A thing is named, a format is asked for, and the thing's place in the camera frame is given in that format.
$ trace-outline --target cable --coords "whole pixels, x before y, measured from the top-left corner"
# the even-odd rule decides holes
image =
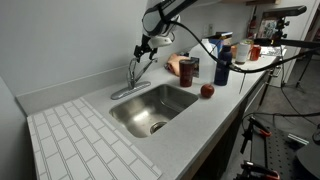
[[[265,70],[274,68],[274,67],[276,67],[276,66],[278,66],[278,65],[284,64],[284,63],[289,62],[289,61],[292,61],[292,60],[294,60],[294,59],[297,59],[297,58],[299,58],[299,57],[302,57],[302,56],[304,56],[304,55],[307,54],[307,53],[316,52],[316,51],[320,50],[320,47],[314,48],[314,49],[310,49],[310,50],[308,50],[308,51],[301,52],[301,53],[299,53],[299,54],[297,54],[297,55],[295,55],[295,56],[293,56],[293,57],[291,57],[291,58],[284,59],[284,60],[282,60],[282,61],[278,61],[278,62],[275,62],[275,63],[271,63],[270,65],[267,65],[267,66],[262,67],[262,68],[259,68],[259,69],[243,70],[243,69],[235,66],[235,65],[232,64],[232,63],[231,63],[231,64],[227,64],[227,62],[222,61],[222,60],[218,59],[217,57],[213,56],[213,55],[204,47],[204,45],[201,43],[201,41],[198,39],[198,37],[197,37],[189,28],[187,28],[185,25],[183,25],[183,24],[181,24],[181,23],[179,23],[179,22],[174,22],[174,21],[169,21],[168,23],[169,23],[169,24],[175,24],[175,25],[180,26],[180,27],[184,28],[185,30],[187,30],[187,31],[197,40],[197,42],[202,46],[202,48],[208,53],[208,55],[209,55],[214,61],[216,61],[217,63],[222,64],[222,65],[224,65],[224,66],[228,66],[228,68],[229,68],[230,70],[235,71],[235,72],[238,72],[238,73],[257,73],[257,72],[265,71]]]

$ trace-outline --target white container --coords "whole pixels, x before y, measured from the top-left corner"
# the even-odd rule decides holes
[[[218,50],[217,48],[214,48],[215,45],[210,44],[208,39],[202,39],[201,42],[212,55],[218,57]],[[208,55],[200,44],[190,50],[189,57],[196,61],[193,82],[198,84],[212,84],[217,63]]]

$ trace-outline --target label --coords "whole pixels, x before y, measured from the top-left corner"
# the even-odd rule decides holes
[[[200,59],[196,57],[190,57],[190,60],[194,61],[193,77],[199,78]]]

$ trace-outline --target bottle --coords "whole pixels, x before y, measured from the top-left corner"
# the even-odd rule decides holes
[[[231,63],[232,61],[232,53],[230,52],[231,46],[230,45],[224,45],[222,47],[221,52],[219,53],[219,59],[222,61],[226,61],[227,64]],[[219,86],[225,86],[228,83],[228,77],[229,77],[229,68],[226,67],[223,64],[217,64],[215,78],[214,78],[214,84]]]
[[[213,49],[213,45],[210,44],[208,39],[202,39],[201,42],[208,52],[217,57],[218,51],[216,48]],[[195,61],[193,81],[198,84],[212,84],[217,63],[208,55],[200,44],[191,49],[189,57],[191,60]]]

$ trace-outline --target sink basin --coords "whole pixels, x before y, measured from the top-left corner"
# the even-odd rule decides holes
[[[138,138],[148,137],[198,100],[181,89],[160,85],[110,110],[110,114]]]

